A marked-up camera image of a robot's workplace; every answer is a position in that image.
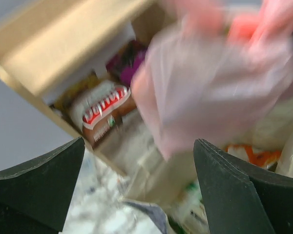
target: gloved hand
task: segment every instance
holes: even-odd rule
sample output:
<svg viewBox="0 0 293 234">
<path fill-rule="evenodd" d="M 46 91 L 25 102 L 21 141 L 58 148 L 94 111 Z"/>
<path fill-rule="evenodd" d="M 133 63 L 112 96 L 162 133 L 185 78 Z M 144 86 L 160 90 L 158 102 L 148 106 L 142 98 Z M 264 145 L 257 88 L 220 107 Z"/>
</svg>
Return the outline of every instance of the gloved hand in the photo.
<svg viewBox="0 0 293 234">
<path fill-rule="evenodd" d="M 293 33 L 293 0 L 263 0 L 258 25 L 252 40 Z"/>
<path fill-rule="evenodd" d="M 183 18 L 183 33 L 215 36 L 223 29 L 224 15 L 219 0 L 162 0 L 164 7 Z"/>
</svg>

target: grocery items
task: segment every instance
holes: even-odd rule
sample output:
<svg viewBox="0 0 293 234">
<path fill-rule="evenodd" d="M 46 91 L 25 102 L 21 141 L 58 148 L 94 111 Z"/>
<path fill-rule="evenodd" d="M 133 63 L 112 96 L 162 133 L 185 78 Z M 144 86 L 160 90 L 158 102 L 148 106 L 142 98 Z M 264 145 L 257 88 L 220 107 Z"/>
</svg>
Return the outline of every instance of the grocery items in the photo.
<svg viewBox="0 0 293 234">
<path fill-rule="evenodd" d="M 130 41 L 106 65 L 107 71 L 130 86 L 131 79 L 144 61 L 147 47 L 136 40 Z"/>
<path fill-rule="evenodd" d="M 58 109 L 55 108 L 54 104 L 49 105 L 49 108 L 54 111 L 54 113 L 56 113 L 59 117 L 64 119 L 64 116 L 62 114 L 61 111 L 59 111 Z"/>
<path fill-rule="evenodd" d="M 95 72 L 91 72 L 89 76 L 83 80 L 77 82 L 76 84 L 69 87 L 53 104 L 53 107 L 66 114 L 72 105 L 72 102 L 84 91 L 89 90 L 97 86 L 101 81 L 98 79 Z"/>
<path fill-rule="evenodd" d="M 186 234 L 208 234 L 209 226 L 199 182 L 189 184 L 172 204 L 168 216 Z"/>
<path fill-rule="evenodd" d="M 136 105 L 128 87 L 92 74 L 67 90 L 54 107 L 96 148 Z"/>
<path fill-rule="evenodd" d="M 277 164 L 281 156 L 281 151 L 262 151 L 250 145 L 243 144 L 231 144 L 225 151 L 239 159 L 265 169 L 270 169 Z"/>
<path fill-rule="evenodd" d="M 123 117 L 121 127 L 111 133 L 106 142 L 100 146 L 100 152 L 112 158 L 129 176 L 136 173 L 139 160 L 154 147 L 153 137 L 137 110 Z"/>
</svg>

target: plastic bag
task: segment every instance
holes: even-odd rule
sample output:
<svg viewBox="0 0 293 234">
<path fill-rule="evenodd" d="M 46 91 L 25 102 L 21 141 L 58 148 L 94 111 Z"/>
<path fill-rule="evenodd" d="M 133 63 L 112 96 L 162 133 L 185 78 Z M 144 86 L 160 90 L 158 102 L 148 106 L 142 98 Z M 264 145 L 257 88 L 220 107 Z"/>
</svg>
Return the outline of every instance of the plastic bag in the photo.
<svg viewBox="0 0 293 234">
<path fill-rule="evenodd" d="M 191 150 L 198 138 L 225 144 L 293 97 L 293 37 L 250 46 L 199 33 L 201 27 L 185 36 L 184 26 L 154 37 L 131 84 L 165 159 Z"/>
<path fill-rule="evenodd" d="M 281 156 L 281 151 L 264 151 L 251 145 L 243 144 L 230 144 L 225 151 L 230 155 L 267 170 L 274 168 Z"/>
</svg>

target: marble countertop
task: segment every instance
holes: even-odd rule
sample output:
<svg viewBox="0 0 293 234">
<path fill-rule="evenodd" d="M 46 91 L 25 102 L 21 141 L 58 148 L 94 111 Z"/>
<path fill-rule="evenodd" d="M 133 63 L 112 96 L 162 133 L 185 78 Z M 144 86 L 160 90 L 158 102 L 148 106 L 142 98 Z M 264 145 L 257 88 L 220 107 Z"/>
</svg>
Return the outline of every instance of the marble countertop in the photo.
<svg viewBox="0 0 293 234">
<path fill-rule="evenodd" d="M 129 178 L 99 160 L 96 166 L 99 182 L 80 174 L 62 234 L 161 234 L 146 214 L 119 202 Z"/>
</svg>

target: orange packaging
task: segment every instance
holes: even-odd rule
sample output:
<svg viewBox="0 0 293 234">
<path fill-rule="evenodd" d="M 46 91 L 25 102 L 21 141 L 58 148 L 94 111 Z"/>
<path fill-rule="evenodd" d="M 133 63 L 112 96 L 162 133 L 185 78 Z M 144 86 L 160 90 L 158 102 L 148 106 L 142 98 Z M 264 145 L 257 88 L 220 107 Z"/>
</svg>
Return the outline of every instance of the orange packaging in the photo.
<svg viewBox="0 0 293 234">
<path fill-rule="evenodd" d="M 229 145 L 225 151 L 235 157 L 248 161 L 258 167 L 269 169 L 277 163 L 281 156 L 281 151 L 262 151 L 250 145 L 237 144 Z"/>
</svg>

